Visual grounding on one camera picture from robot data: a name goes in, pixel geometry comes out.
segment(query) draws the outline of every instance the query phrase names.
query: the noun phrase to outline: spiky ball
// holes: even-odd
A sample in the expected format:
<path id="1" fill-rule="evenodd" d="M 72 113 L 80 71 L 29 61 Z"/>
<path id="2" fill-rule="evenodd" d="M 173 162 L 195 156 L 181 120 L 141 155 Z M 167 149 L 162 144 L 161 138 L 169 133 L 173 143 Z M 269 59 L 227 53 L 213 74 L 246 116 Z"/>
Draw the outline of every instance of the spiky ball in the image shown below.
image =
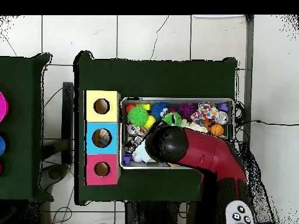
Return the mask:
<path id="1" fill-rule="evenodd" d="M 128 120 L 136 127 L 143 127 L 148 120 L 147 110 L 143 107 L 133 107 L 128 113 Z"/>
<path id="2" fill-rule="evenodd" d="M 168 114 L 170 105 L 166 102 L 156 102 L 152 105 L 152 115 L 156 120 L 161 120 L 166 114 Z"/>

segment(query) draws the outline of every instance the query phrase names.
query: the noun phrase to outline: round hole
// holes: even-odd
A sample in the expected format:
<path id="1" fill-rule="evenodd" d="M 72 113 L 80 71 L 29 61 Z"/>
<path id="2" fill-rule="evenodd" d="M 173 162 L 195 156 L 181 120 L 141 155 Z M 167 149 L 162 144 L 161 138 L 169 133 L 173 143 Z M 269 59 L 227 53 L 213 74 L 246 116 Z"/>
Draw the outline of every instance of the round hole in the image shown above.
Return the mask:
<path id="1" fill-rule="evenodd" d="M 95 173 L 100 177 L 105 177 L 109 174 L 110 167 L 106 162 L 98 162 L 95 164 Z"/>
<path id="2" fill-rule="evenodd" d="M 112 135 L 107 129 L 97 129 L 92 135 L 92 142 L 98 148 L 107 147 L 112 141 Z"/>
<path id="3" fill-rule="evenodd" d="M 97 99 L 93 104 L 93 109 L 98 114 L 106 114 L 110 110 L 110 104 L 106 99 Z"/>

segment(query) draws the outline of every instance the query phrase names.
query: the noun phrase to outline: purple toy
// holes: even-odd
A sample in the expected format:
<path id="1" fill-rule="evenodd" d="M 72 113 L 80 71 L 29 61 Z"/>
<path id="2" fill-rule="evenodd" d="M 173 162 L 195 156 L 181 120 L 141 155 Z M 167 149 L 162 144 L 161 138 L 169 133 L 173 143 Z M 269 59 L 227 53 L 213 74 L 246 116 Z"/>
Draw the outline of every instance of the purple toy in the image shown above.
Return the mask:
<path id="1" fill-rule="evenodd" d="M 227 103 L 220 103 L 217 107 L 219 111 L 228 111 Z"/>
<path id="2" fill-rule="evenodd" d="M 130 164 L 130 162 L 132 160 L 132 155 L 131 154 L 125 154 L 124 157 L 123 157 L 123 160 L 124 160 L 126 165 Z"/>
<path id="3" fill-rule="evenodd" d="M 190 118 L 190 116 L 197 111 L 197 108 L 195 105 L 189 103 L 189 104 L 183 104 L 179 106 L 178 113 L 182 118 L 185 120 Z"/>

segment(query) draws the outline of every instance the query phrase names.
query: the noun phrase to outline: dark green table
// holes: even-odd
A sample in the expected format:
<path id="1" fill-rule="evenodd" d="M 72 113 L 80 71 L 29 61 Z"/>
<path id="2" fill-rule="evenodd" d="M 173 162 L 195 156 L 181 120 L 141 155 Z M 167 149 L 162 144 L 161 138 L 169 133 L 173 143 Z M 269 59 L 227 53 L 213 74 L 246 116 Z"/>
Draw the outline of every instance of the dark green table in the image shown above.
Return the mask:
<path id="1" fill-rule="evenodd" d="M 50 54 L 33 58 L 0 57 L 0 91 L 9 111 L 0 122 L 6 150 L 0 156 L 0 199 L 51 201 L 38 188 L 42 161 L 42 76 Z"/>
<path id="2" fill-rule="evenodd" d="M 121 170 L 117 185 L 84 185 L 84 90 L 115 90 L 122 97 L 227 97 L 235 99 L 237 61 L 74 61 L 75 201 L 196 201 L 201 176 L 193 170 Z"/>

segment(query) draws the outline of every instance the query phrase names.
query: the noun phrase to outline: blue circle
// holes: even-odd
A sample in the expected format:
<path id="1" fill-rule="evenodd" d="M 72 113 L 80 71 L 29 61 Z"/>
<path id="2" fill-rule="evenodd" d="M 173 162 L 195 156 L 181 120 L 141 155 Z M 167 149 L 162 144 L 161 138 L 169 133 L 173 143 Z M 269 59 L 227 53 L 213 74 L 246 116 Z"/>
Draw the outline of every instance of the blue circle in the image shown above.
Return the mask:
<path id="1" fill-rule="evenodd" d="M 0 156 L 4 153 L 5 150 L 5 142 L 3 138 L 0 136 Z"/>

